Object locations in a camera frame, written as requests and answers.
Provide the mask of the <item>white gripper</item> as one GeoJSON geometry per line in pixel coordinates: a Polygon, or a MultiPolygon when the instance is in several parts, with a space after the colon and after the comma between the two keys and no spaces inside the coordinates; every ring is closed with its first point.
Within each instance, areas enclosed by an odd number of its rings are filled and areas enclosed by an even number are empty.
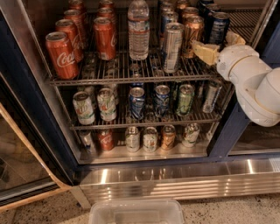
{"type": "Polygon", "coordinates": [[[225,81],[229,81],[230,71],[236,63],[250,56],[259,56],[259,53],[251,46],[245,45],[245,39],[233,31],[227,32],[226,42],[228,47],[225,47],[220,54],[218,45],[203,44],[197,40],[192,41],[192,50],[209,66],[217,62],[217,72],[225,81]]]}

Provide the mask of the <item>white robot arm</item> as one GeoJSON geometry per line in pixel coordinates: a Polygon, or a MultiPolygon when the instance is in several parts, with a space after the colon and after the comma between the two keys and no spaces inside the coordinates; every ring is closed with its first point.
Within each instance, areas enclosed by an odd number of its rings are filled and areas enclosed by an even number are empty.
{"type": "Polygon", "coordinates": [[[228,31],[226,47],[218,52],[216,44],[191,41],[196,56],[235,88],[237,101],[246,116],[263,127],[280,122],[280,69],[271,68],[239,34],[228,31]]]}

